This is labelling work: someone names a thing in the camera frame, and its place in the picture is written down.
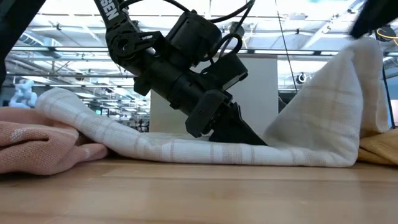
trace pink towel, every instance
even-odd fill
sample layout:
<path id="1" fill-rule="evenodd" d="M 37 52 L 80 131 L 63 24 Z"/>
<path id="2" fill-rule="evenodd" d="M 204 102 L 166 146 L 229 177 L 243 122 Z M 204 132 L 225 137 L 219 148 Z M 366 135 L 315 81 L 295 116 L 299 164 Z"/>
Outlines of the pink towel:
<path id="1" fill-rule="evenodd" d="M 106 156 L 104 145 L 90 142 L 75 128 L 36 110 L 0 108 L 0 174 L 56 174 Z"/>

